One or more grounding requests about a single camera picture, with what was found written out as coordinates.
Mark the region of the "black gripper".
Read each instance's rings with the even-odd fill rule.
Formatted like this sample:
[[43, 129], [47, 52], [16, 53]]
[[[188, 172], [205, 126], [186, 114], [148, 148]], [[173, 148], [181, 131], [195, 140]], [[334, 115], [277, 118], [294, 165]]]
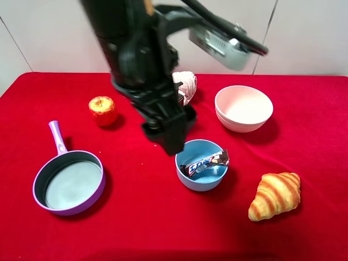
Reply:
[[116, 88], [144, 117], [146, 136], [159, 143], [168, 156], [183, 150], [188, 119], [172, 79], [178, 51], [167, 37], [195, 24], [197, 18], [187, 13], [155, 14], [132, 32], [119, 51], [119, 69], [125, 81], [116, 83]]

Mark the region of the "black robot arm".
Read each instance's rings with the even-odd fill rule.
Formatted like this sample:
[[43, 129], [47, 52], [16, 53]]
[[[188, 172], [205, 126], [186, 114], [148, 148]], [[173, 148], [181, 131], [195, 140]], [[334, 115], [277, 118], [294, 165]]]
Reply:
[[181, 7], [154, 7], [150, 1], [81, 4], [110, 67], [112, 84], [145, 119], [142, 130], [148, 140], [169, 156], [181, 152], [196, 114], [179, 102], [172, 78], [178, 53], [167, 37], [199, 19]]

